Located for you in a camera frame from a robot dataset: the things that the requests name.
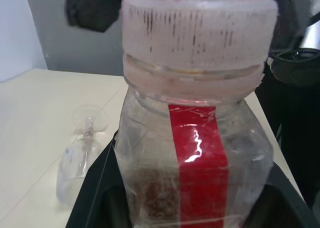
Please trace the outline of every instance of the red tape strip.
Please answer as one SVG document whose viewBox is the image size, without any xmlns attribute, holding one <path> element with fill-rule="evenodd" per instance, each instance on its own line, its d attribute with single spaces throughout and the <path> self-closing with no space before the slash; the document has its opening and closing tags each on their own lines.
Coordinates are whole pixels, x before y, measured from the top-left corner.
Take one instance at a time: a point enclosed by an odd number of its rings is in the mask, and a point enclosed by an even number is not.
<svg viewBox="0 0 320 228">
<path fill-rule="evenodd" d="M 228 160 L 216 108 L 169 105 L 169 111 L 179 164 L 181 228 L 223 228 Z"/>
</svg>

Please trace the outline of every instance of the table surface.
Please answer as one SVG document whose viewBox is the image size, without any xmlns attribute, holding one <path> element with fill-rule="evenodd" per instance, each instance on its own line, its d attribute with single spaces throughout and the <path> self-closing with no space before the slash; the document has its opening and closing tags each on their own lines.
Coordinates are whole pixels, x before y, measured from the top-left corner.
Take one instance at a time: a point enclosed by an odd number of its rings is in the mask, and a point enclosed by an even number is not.
<svg viewBox="0 0 320 228">
<path fill-rule="evenodd" d="M 105 147 L 127 88 L 123 77 L 36 69 L 0 83 L 1 228 L 65 227 L 71 208 L 56 198 L 56 177 L 65 148 L 80 138 L 73 111 L 83 104 L 105 110 L 108 127 L 95 134 Z M 256 95 L 246 101 L 273 145 L 274 161 L 298 190 Z"/>
</svg>

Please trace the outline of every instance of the black tray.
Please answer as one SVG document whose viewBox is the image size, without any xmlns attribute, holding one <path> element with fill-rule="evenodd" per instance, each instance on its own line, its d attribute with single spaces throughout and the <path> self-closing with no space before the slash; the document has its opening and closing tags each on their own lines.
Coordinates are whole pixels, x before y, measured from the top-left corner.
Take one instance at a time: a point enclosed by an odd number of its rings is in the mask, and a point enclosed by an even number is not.
<svg viewBox="0 0 320 228">
<path fill-rule="evenodd" d="M 115 139 L 88 171 L 66 228 L 131 228 Z M 243 228 L 320 228 L 282 170 L 274 164 Z"/>
</svg>

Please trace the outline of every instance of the jar lid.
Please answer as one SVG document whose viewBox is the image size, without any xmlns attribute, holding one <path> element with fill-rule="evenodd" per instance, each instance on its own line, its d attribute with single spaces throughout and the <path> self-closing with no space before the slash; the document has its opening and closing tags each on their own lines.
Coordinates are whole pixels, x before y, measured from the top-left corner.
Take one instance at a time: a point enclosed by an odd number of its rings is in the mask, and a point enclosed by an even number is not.
<svg viewBox="0 0 320 228">
<path fill-rule="evenodd" d="M 183 72 L 259 65 L 277 21 L 274 0 L 123 0 L 130 56 Z"/>
</svg>

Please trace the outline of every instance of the plastic jar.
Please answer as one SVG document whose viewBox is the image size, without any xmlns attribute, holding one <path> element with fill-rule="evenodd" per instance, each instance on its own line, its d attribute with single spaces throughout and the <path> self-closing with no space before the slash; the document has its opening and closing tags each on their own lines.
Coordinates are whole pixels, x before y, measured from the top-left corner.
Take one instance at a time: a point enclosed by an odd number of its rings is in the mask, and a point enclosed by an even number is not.
<svg viewBox="0 0 320 228">
<path fill-rule="evenodd" d="M 273 150 L 244 97 L 261 82 L 277 12 L 273 0 L 123 0 L 130 88 L 115 153 L 134 227 L 246 219 Z"/>
</svg>

